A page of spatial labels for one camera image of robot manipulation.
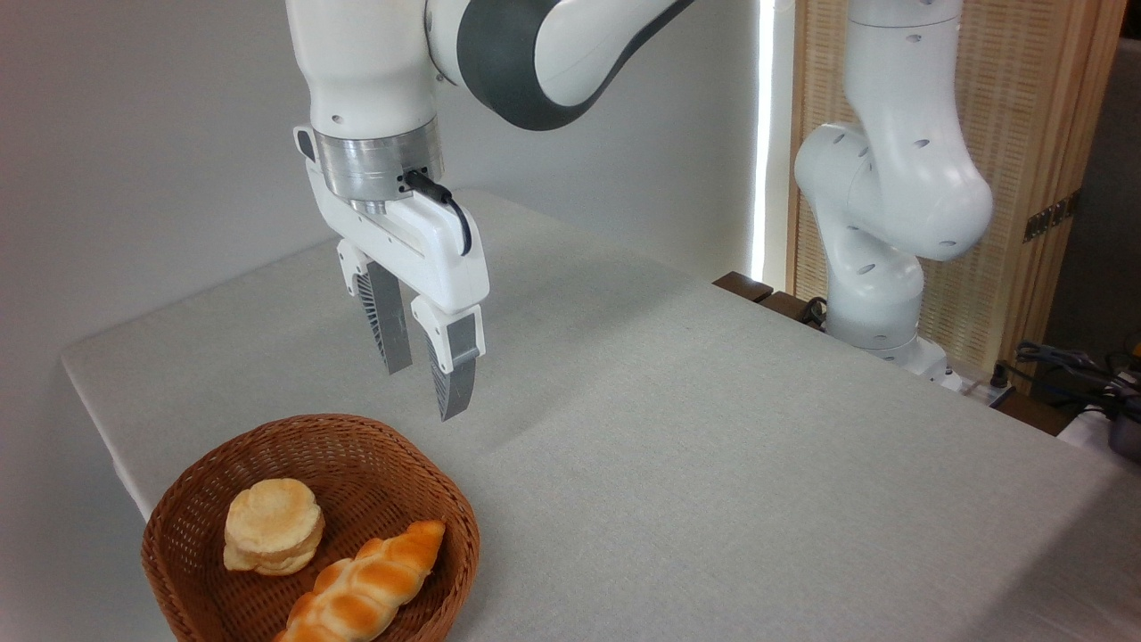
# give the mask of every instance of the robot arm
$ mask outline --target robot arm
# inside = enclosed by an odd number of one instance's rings
[[[548,130],[594,104],[693,0],[428,0],[432,59],[508,122]]]
[[[451,193],[439,79],[534,130],[582,115],[691,0],[286,0],[310,124],[310,185],[389,373],[411,364],[399,283],[428,339],[439,412],[467,408],[489,291],[479,230]]]
[[[948,388],[946,355],[916,334],[916,255],[965,253],[993,208],[955,108],[962,6],[851,0],[844,94],[860,124],[819,127],[795,166],[827,255],[828,334]]]

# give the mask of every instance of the metal hinge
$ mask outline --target metal hinge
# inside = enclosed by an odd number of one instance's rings
[[[1074,216],[1077,211],[1078,201],[1082,197],[1082,189],[1078,188],[1073,194],[1035,213],[1026,221],[1026,233],[1022,234],[1022,242],[1028,243],[1034,238],[1045,234],[1051,227],[1062,224],[1062,220]]]

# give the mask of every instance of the wicker basket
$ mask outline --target wicker basket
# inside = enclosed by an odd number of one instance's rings
[[[229,503],[272,478],[313,489],[325,534],[289,577],[230,572],[221,561]],[[447,526],[432,575],[377,640],[443,640],[468,596],[479,530],[468,501],[393,429],[363,417],[305,415],[265,424],[216,448],[167,490],[143,536],[143,568],[180,641],[267,642],[321,569],[421,519]]]

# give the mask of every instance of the basket rim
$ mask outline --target basket rim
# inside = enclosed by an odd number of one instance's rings
[[[421,453],[420,449],[408,441],[407,438],[396,431],[396,429],[393,429],[388,424],[371,417],[341,413],[323,413],[293,415],[266,422],[256,429],[226,440],[200,457],[194,464],[191,464],[163,493],[162,498],[155,505],[151,517],[147,519],[147,525],[143,533],[140,556],[143,570],[148,583],[151,584],[152,592],[159,602],[159,607],[162,610],[168,625],[176,634],[185,634],[192,640],[205,640],[199,627],[195,626],[194,621],[184,616],[184,613],[187,612],[185,602],[179,594],[178,587],[170,580],[171,572],[169,564],[160,551],[160,541],[162,528],[165,525],[165,517],[171,510],[177,510],[183,501],[194,491],[194,487],[196,485],[202,483],[203,476],[197,473],[203,470],[209,470],[210,465],[222,455],[241,452],[249,442],[259,439],[264,436],[264,433],[282,430],[298,423],[329,425],[330,423],[335,424],[338,422],[351,422],[357,425],[364,424],[375,430],[387,442],[390,442],[394,447],[399,448],[410,458],[412,458],[415,462],[415,465],[424,474],[427,474],[431,479],[432,483],[435,483],[447,497],[447,499],[455,505],[456,510],[460,513],[468,515],[468,519],[462,520],[462,525],[467,528],[461,529],[461,536],[464,537],[467,546],[464,546],[466,555],[461,563],[461,571],[458,575],[458,580],[448,588],[444,596],[444,601],[442,602],[442,607],[437,608],[436,611],[432,612],[431,617],[423,620],[420,629],[428,631],[439,626],[445,615],[448,615],[448,617],[454,621],[459,610],[467,601],[471,585],[475,583],[475,577],[479,568],[479,527],[476,521],[475,511],[471,509],[471,504],[468,502],[467,497],[464,497],[463,493],[455,485],[455,482],[444,474],[444,472],[440,471],[431,460]],[[453,612],[445,613],[448,609],[444,607],[447,607],[450,601],[458,601],[458,603],[455,604],[455,608],[452,609]],[[451,625],[445,628],[445,634],[450,628]],[[180,640],[184,639],[183,635],[178,635],[178,637]],[[414,640],[419,640],[419,636],[415,636]]]

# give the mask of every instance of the bread roll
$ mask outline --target bread roll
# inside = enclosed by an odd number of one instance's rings
[[[444,522],[414,522],[404,535],[371,539],[356,558],[321,571],[298,599],[274,642],[369,642],[407,604],[431,572]]]
[[[292,575],[309,563],[325,519],[298,480],[265,480],[243,490],[226,517],[222,562],[229,570]]]

